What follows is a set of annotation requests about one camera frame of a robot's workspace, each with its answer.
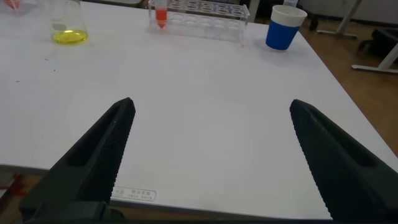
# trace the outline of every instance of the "wooden floor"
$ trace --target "wooden floor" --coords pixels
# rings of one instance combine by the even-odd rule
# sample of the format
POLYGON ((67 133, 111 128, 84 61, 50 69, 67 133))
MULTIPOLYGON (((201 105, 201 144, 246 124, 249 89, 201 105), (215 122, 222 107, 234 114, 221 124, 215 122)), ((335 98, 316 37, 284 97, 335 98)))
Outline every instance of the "wooden floor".
MULTIPOLYGON (((360 110, 365 114, 377 132, 398 155, 398 76, 386 73, 360 72, 351 69, 352 64, 377 66, 381 59, 358 54, 358 44, 361 40, 370 39, 375 27, 351 23, 348 32, 358 34, 359 39, 336 37, 317 34, 308 30, 306 21, 301 28, 302 35, 316 51, 325 65, 334 74, 360 110)), ((320 21, 318 28, 335 30, 338 22, 320 21)), ((26 190, 40 180, 39 176, 23 175, 19 182, 26 184, 26 190)), ((18 204, 21 196, 7 194, 0 201, 0 223, 14 223, 20 219, 18 204)), ((217 215, 193 215, 172 212, 157 212, 118 208, 128 219, 217 219, 217 215)))

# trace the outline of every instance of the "blue and white cup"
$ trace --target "blue and white cup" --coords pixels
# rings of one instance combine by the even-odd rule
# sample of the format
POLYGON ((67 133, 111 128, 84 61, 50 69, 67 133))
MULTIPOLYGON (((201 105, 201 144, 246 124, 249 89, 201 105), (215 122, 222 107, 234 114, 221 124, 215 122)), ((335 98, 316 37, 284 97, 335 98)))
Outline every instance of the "blue and white cup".
POLYGON ((306 17, 307 13, 296 7, 272 7, 266 44, 276 50, 288 49, 306 17))

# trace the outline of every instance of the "white table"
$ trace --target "white table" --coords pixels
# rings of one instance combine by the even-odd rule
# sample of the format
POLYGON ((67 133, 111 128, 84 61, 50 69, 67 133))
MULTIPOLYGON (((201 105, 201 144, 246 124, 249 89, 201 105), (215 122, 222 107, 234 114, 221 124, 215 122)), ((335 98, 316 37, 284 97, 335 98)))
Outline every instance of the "white table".
POLYGON ((352 4, 350 7, 349 11, 347 11, 346 15, 344 16, 342 22, 340 23, 340 26, 337 28, 337 30, 334 31, 328 31, 328 30, 317 30, 318 33, 320 34, 334 34, 334 35, 344 35, 347 37, 352 37, 352 38, 357 38, 357 35, 355 34, 346 34, 346 28, 348 26, 348 23, 354 16, 356 10, 358 9, 359 5, 361 5, 362 0, 355 0, 355 2, 352 4))
POLYGON ((80 46, 51 43, 34 19, 0 30, 3 170, 51 168, 129 96, 137 113, 116 186, 156 197, 114 194, 113 203, 330 218, 290 118, 296 98, 398 171, 395 155, 300 34, 288 51, 274 52, 264 43, 267 26, 249 24, 243 49, 149 34, 146 10, 82 6, 90 40, 80 46))

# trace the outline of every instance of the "test tube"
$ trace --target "test tube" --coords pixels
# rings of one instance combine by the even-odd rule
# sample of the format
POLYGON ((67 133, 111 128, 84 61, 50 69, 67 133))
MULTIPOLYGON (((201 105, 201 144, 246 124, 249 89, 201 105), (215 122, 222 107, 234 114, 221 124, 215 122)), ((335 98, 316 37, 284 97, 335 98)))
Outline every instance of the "test tube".
POLYGON ((167 22, 167 0, 155 0, 156 22, 163 28, 167 22))

